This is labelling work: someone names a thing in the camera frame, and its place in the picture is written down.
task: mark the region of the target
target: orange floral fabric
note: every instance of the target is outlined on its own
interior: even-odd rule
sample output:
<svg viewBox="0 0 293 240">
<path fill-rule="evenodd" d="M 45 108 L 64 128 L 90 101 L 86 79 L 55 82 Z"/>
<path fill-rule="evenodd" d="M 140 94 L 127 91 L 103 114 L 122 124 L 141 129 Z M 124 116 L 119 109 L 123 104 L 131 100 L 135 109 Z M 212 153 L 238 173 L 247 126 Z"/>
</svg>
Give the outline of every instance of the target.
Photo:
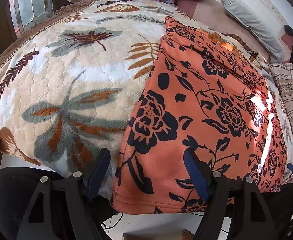
<svg viewBox="0 0 293 240">
<path fill-rule="evenodd" d="M 186 149 L 227 178 L 250 176 L 261 192 L 279 191 L 287 153 L 264 78 L 208 33 L 171 17 L 166 27 L 122 141 L 113 208 L 205 210 L 184 166 Z"/>
</svg>

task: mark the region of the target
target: floor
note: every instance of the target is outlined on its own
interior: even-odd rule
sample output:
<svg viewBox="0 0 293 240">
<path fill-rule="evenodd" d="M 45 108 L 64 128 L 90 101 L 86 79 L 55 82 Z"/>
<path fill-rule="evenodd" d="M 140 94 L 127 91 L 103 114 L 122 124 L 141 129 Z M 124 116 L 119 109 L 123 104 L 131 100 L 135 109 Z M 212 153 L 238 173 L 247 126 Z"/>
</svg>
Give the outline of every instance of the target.
<svg viewBox="0 0 293 240">
<path fill-rule="evenodd" d="M 289 25 L 293 27 L 293 8 L 286 0 L 270 0 L 283 15 Z M 7 166 L 27 166 L 39 168 L 36 165 L 27 163 L 21 159 L 3 155 L 1 168 Z M 106 221 L 106 226 L 114 225 L 120 218 L 115 215 Z M 168 233 L 182 231 L 184 229 L 195 233 L 201 221 L 201 216 L 193 214 L 148 214 L 148 215 L 126 215 L 124 214 L 120 222 L 112 229 L 106 230 L 112 240 L 122 240 L 123 233 L 132 233 L 134 235 L 150 235 L 159 233 Z M 223 229 L 228 231 L 231 219 L 225 218 Z M 227 238 L 227 233 L 220 232 L 219 240 Z"/>
</svg>

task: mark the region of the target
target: quilted blanket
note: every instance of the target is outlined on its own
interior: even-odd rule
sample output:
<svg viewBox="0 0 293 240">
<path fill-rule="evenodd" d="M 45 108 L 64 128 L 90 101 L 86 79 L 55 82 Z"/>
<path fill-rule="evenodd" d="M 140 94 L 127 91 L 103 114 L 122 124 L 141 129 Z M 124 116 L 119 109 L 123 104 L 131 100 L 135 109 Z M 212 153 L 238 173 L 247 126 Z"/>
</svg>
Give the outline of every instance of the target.
<svg viewBox="0 0 293 240">
<path fill-rule="evenodd" d="M 99 194 L 110 198 L 123 132 L 167 16 L 212 33 L 159 1 L 84 0 L 14 42 L 0 56 L 0 152 L 66 177 L 107 147 L 111 164 Z"/>
</svg>

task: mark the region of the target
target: black pants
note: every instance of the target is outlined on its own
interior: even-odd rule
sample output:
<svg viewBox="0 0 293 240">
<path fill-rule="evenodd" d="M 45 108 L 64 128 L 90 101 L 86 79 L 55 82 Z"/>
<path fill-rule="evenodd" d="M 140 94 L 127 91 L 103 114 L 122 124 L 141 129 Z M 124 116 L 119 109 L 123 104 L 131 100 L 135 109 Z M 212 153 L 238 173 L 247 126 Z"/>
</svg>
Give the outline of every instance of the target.
<svg viewBox="0 0 293 240">
<path fill-rule="evenodd" d="M 7 239 L 16 239 L 29 200 L 42 176 L 48 176 L 51 180 L 62 179 L 55 172 L 33 168 L 8 167 L 0 170 L 0 231 Z M 283 235 L 293 213 L 293 184 L 284 185 L 281 192 L 264 193 L 263 196 L 279 235 Z M 109 217 L 105 214 L 108 213 L 105 208 L 108 204 L 104 201 L 106 199 L 99 205 L 103 217 L 101 222 Z M 230 216 L 231 212 L 232 205 L 229 205 L 226 216 Z"/>
</svg>

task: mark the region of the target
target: bed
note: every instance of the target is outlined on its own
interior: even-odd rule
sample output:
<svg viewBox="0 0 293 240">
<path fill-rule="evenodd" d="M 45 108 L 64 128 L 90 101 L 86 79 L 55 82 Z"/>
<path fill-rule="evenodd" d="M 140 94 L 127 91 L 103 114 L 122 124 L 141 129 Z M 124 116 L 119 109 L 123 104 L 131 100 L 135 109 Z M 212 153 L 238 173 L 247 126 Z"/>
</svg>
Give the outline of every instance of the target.
<svg viewBox="0 0 293 240">
<path fill-rule="evenodd" d="M 157 59 L 168 16 L 236 46 L 265 78 L 287 149 L 283 166 L 293 164 L 291 126 L 267 62 L 254 65 L 234 38 L 156 0 L 81 0 L 5 50 L 0 55 L 0 152 L 67 177 L 106 147 L 111 164 L 99 194 L 110 199 L 123 133 Z M 281 183 L 290 179 L 285 168 Z"/>
</svg>

